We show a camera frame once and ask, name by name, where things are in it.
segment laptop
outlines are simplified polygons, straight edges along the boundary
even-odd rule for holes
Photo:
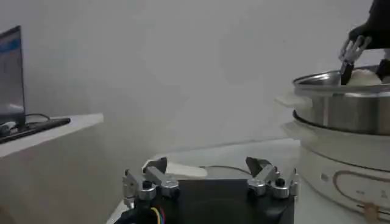
[[[23,83],[23,50],[20,26],[0,34],[0,125],[14,122],[0,134],[0,144],[70,123],[70,118],[26,122]]]

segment pot handle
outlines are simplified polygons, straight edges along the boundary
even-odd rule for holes
[[[305,109],[311,108],[313,106],[313,103],[309,97],[297,96],[294,93],[278,96],[274,100],[287,108]]]
[[[316,142],[318,140],[317,134],[296,121],[291,121],[280,126],[287,136],[294,140],[301,140],[302,142]]]

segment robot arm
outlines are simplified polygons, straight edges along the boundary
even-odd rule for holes
[[[390,48],[390,1],[374,0],[366,23],[349,32],[339,59],[342,61],[341,84],[346,85],[351,77],[355,61],[366,49]],[[390,74],[389,54],[381,61],[377,74],[382,80]]]

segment white table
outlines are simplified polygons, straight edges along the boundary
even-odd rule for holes
[[[168,161],[189,166],[225,165],[247,170],[245,158],[268,159],[283,171],[293,167],[299,157],[299,141],[279,139],[273,141],[254,142],[243,145],[230,145],[213,149],[199,149],[187,152],[156,155],[155,158],[166,156]],[[121,202],[106,224],[117,220],[127,207]],[[295,223],[299,224],[359,224],[366,223],[362,214],[348,210],[322,197],[306,182],[301,180],[300,195],[296,207]]]
[[[29,135],[10,142],[0,144],[0,158],[10,154],[29,149],[38,144],[51,141],[53,139],[92,127],[98,123],[103,122],[103,114],[86,114],[67,116],[71,122],[55,127],[46,131],[38,132],[34,135]]]

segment white dough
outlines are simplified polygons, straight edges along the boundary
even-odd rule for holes
[[[381,84],[382,81],[374,72],[370,70],[356,69],[352,72],[351,79],[347,83],[347,86],[373,86]]]

